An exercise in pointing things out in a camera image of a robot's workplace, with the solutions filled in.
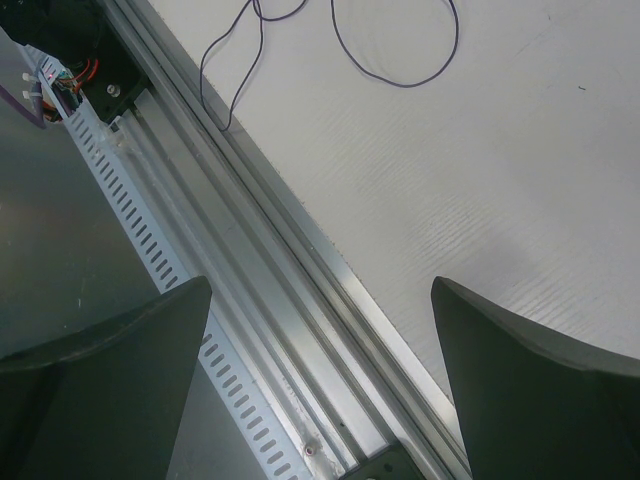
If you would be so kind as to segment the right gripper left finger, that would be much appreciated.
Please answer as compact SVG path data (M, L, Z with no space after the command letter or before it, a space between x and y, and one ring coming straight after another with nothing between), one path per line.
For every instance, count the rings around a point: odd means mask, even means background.
M2 478L165 478L211 295L195 277L2 358Z

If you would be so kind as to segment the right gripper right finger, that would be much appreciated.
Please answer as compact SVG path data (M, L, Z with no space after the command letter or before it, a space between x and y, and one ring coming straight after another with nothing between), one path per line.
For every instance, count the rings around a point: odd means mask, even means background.
M474 478L638 478L638 360L448 278L435 278L431 301Z

